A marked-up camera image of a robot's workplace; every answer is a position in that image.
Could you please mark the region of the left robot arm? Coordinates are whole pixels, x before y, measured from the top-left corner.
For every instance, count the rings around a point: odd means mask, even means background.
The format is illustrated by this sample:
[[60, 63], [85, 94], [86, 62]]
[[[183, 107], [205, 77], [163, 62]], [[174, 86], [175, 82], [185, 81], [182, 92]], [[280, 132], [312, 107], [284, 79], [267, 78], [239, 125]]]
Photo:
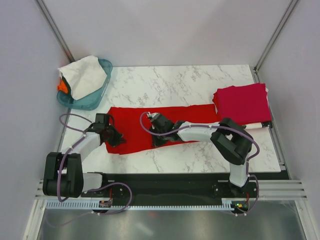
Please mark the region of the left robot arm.
[[83, 191], [91, 190], [99, 197], [106, 196], [110, 185], [101, 173], [85, 177], [82, 162], [89, 154], [108, 143], [116, 147], [125, 143], [124, 135], [107, 123], [92, 123], [82, 131], [81, 137], [62, 152], [50, 152], [46, 157], [42, 191], [46, 196], [57, 197], [60, 202], [78, 198]]

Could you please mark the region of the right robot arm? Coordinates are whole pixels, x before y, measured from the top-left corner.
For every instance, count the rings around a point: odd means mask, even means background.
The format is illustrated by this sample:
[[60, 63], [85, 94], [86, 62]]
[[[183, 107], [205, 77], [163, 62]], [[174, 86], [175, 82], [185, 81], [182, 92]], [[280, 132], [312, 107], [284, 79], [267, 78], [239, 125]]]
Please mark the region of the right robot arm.
[[253, 137], [230, 118], [219, 123], [172, 122], [161, 113], [148, 113], [151, 130], [165, 142], [212, 143], [229, 162], [229, 191], [235, 197], [247, 191], [248, 154], [252, 150]]

